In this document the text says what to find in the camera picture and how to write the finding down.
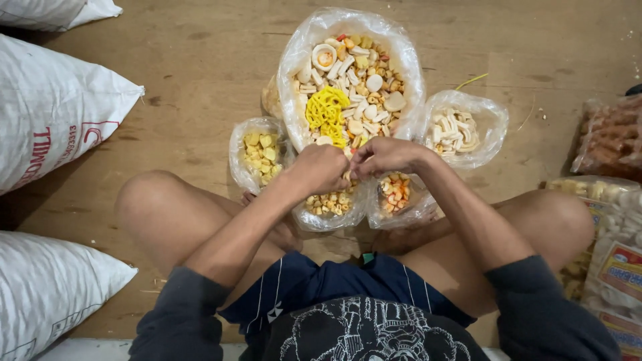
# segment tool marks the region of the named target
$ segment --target navy blue shorts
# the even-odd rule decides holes
[[[287,253],[219,314],[240,324],[239,333],[247,340],[279,315],[355,295],[412,304],[463,327],[476,321],[411,269],[383,254],[361,267],[332,261],[319,267],[301,253]]]

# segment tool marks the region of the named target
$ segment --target wooden floor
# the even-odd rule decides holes
[[[138,172],[164,169],[238,198],[227,167],[232,126],[260,115],[261,88],[283,47],[320,6],[400,22],[416,44],[429,94],[489,73],[464,91],[508,107],[508,135],[491,163],[462,177],[491,202],[565,173],[582,102],[612,100],[640,82],[642,3],[636,0],[116,1],[125,10],[117,19],[19,35],[101,64],[147,92],[108,141],[0,198],[7,227],[82,243],[140,269],[73,337],[134,337],[157,296],[141,290],[160,288],[159,273],[115,223],[118,189]],[[342,261],[358,256],[371,236],[364,226],[309,238],[304,253],[317,262]],[[489,345],[496,342],[493,328],[487,317],[471,331]],[[233,326],[223,339],[241,340]]]

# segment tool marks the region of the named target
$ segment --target yellow lattice cracker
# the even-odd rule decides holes
[[[345,147],[342,134],[342,125],[345,121],[341,115],[341,108],[348,105],[350,105],[350,99],[339,89],[326,86],[316,92],[306,105],[306,119],[310,128],[319,128],[322,136],[332,138],[334,146]]]

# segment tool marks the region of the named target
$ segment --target sleeve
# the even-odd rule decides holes
[[[568,301],[541,256],[488,271],[500,316],[499,346],[513,360],[621,361],[606,327]]]
[[[214,317],[230,290],[187,267],[172,270],[156,305],[136,327],[130,361],[223,360]]]

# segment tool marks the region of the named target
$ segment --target snack bag label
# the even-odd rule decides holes
[[[620,346],[622,361],[642,360],[642,326],[608,312],[598,318]]]
[[[595,237],[597,237],[598,229],[603,226],[605,211],[606,208],[609,207],[609,205],[584,197],[579,197],[579,199],[582,200],[582,202],[584,202],[586,207],[589,209],[589,213],[593,218],[593,226],[595,227]]]
[[[642,301],[642,253],[622,243],[613,243],[598,279]]]

